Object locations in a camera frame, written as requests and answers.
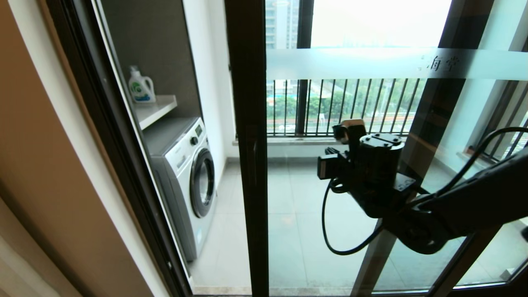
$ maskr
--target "tiled floor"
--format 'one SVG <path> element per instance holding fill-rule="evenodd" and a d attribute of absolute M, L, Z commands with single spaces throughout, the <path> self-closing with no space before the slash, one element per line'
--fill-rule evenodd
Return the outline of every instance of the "tiled floor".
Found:
<path fill-rule="evenodd" d="M 350 256 L 338 256 L 326 247 L 320 211 L 327 184 L 317 178 L 315 171 L 313 163 L 268 165 L 269 282 L 272 295 L 349 295 L 363 261 L 366 248 Z M 426 177 L 424 187 L 436 190 L 444 184 L 442 180 L 449 179 L 445 172 L 432 173 Z M 336 249 L 356 246 L 372 232 L 376 223 L 346 194 L 330 193 L 326 211 L 328 238 Z M 227 165 L 218 186 L 212 224 L 202 254 L 190 263 L 194 293 L 250 294 L 242 181 L 236 163 Z M 509 224 L 505 225 L 502 240 L 487 251 L 491 255 L 488 258 L 493 259 L 492 253 L 507 257 L 502 252 L 503 245 L 510 237 L 520 238 L 507 226 Z M 397 241 L 375 290 L 429 287 L 462 241 L 462 238 L 454 239 L 433 255 L 417 254 Z M 516 258 L 510 259 L 508 265 L 518 264 L 526 257 L 526 244 L 513 254 Z M 483 263 L 479 259 L 462 282 L 496 280 L 505 266 L 494 261 L 496 263 L 488 263 L 488 260 Z"/>

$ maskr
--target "sliding glass door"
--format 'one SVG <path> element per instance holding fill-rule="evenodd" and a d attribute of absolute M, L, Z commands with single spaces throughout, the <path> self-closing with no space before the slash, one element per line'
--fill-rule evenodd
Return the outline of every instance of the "sliding glass door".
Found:
<path fill-rule="evenodd" d="M 333 253 L 317 157 L 348 150 L 332 127 L 361 118 L 367 133 L 404 141 L 399 172 L 435 192 L 487 133 L 526 126 L 526 1 L 226 0 L 225 10 L 254 295 L 440 296 L 525 270 L 523 220 L 431 255 L 386 230 L 356 253 Z M 526 137 L 498 138 L 465 178 Z M 383 222 L 348 193 L 330 192 L 325 210 L 336 250 Z"/>

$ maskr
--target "shelf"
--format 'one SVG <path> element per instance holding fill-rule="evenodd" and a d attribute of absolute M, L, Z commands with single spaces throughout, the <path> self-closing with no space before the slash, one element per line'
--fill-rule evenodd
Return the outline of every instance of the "shelf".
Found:
<path fill-rule="evenodd" d="M 156 95 L 156 103 L 134 103 L 133 109 L 139 121 L 139 127 L 143 130 L 177 105 L 175 95 Z"/>

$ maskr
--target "sky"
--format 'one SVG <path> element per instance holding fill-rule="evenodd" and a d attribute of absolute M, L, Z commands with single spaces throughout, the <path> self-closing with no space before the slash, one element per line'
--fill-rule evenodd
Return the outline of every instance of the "sky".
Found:
<path fill-rule="evenodd" d="M 315 0 L 312 48 L 437 47 L 451 0 Z"/>

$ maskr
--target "frosted glass strip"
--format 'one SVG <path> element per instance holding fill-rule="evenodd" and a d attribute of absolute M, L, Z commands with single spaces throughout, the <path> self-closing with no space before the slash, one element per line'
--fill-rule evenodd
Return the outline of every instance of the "frosted glass strip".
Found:
<path fill-rule="evenodd" d="M 528 80 L 528 53 L 439 48 L 266 50 L 268 80 L 469 78 Z"/>

